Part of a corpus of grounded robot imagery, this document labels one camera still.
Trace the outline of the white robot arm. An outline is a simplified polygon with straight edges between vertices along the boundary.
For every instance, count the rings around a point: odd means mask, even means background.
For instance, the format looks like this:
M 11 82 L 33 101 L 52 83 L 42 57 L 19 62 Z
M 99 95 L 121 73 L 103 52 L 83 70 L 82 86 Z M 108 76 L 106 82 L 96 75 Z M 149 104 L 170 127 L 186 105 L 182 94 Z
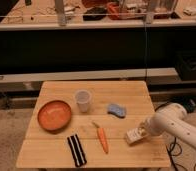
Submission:
M 178 103 L 159 108 L 154 115 L 140 123 L 148 135 L 159 136 L 163 132 L 179 138 L 196 149 L 196 127 L 184 121 L 187 110 Z

